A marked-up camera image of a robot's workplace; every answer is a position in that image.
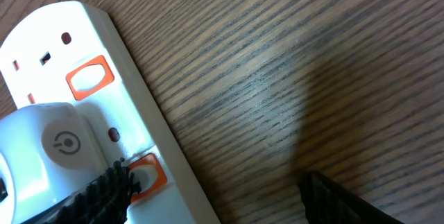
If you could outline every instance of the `white power strip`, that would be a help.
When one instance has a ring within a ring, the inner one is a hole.
[[[129,223],[220,223],[105,12],[77,1],[37,9],[1,46],[0,70],[17,108],[71,103],[108,166],[157,156],[167,184],[130,206]]]

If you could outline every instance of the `socket hole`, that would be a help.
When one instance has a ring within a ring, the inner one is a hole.
[[[113,141],[113,142],[118,142],[120,140],[120,134],[116,128],[109,129],[108,136],[110,137],[111,141]]]
[[[63,41],[63,44],[71,43],[71,35],[69,33],[63,33],[62,34],[62,41]]]
[[[28,100],[29,100],[29,103],[31,103],[31,104],[34,104],[35,103],[35,101],[34,101],[34,97],[33,97],[33,95],[30,93],[30,94],[28,94]]]
[[[16,60],[12,62],[12,65],[14,65],[15,71],[18,71],[20,69],[19,63]]]
[[[49,59],[51,59],[51,54],[49,54],[49,52],[47,52],[43,58],[40,58],[40,62],[42,63],[42,65],[46,64],[46,62],[49,61]]]

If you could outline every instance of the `wood grain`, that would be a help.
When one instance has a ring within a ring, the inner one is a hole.
[[[0,40],[57,1],[0,0]],[[443,222],[444,0],[80,1],[110,14],[224,223],[306,223],[307,169]]]

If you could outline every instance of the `brown wooden surface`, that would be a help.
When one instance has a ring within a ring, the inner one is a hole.
[[[0,0],[0,41],[57,1]],[[443,222],[444,0],[79,1],[110,14],[224,223],[305,223],[303,169]]]

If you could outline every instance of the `gray circular logo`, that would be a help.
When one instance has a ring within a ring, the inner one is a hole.
[[[78,137],[70,131],[59,132],[54,141],[56,144],[53,145],[54,148],[65,155],[74,155],[80,150],[80,140]]]

